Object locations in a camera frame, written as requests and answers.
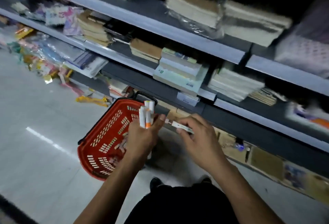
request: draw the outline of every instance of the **hand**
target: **hand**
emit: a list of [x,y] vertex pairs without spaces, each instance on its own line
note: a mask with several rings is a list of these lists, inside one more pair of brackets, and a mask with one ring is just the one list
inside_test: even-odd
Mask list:
[[148,154],[158,140],[158,132],[165,123],[166,116],[164,114],[156,116],[153,125],[144,129],[139,125],[136,119],[129,124],[127,152],[124,159],[132,159],[134,162],[144,165]]
[[192,114],[178,122],[190,127],[194,132],[194,135],[190,136],[185,130],[177,129],[188,153],[197,165],[211,173],[216,165],[227,163],[215,130],[205,119],[198,114]]

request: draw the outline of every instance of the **white floor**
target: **white floor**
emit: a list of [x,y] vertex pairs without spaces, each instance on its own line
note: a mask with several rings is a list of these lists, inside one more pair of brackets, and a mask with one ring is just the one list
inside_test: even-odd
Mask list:
[[[75,102],[75,94],[36,74],[0,51],[0,194],[40,224],[72,223],[102,182],[80,166],[77,142],[106,108]],[[180,149],[175,134],[161,131],[178,158],[160,161],[166,172],[144,169],[135,178],[119,214],[124,223],[158,176],[166,184],[191,185],[205,172]],[[273,210],[289,224],[326,223],[328,207],[239,166],[241,173]]]

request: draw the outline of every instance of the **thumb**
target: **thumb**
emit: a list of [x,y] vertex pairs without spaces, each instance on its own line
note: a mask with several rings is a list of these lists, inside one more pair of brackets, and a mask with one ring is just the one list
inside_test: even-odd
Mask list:
[[191,139],[190,135],[187,133],[186,130],[177,128],[176,132],[181,136],[187,148],[193,145],[193,140]]
[[152,126],[151,126],[152,130],[158,132],[162,128],[162,126],[165,124],[165,120],[166,120],[166,115],[165,114],[161,114],[155,120],[155,122],[152,124]]

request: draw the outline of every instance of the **black pants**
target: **black pants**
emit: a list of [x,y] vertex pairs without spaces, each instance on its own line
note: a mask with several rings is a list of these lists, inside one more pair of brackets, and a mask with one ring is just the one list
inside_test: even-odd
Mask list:
[[238,223],[225,194],[211,183],[159,186],[143,197],[125,224]]

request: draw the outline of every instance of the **red plastic basket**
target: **red plastic basket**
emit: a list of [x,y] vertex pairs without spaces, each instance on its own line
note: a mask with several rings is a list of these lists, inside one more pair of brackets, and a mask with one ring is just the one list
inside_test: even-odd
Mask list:
[[110,159],[117,157],[120,161],[124,154],[120,149],[114,149],[124,139],[129,123],[139,118],[139,108],[144,105],[137,101],[141,94],[155,101],[144,93],[137,92],[133,99],[118,98],[101,119],[93,126],[78,144],[78,157],[82,167],[88,174],[99,180],[106,180],[115,169]]

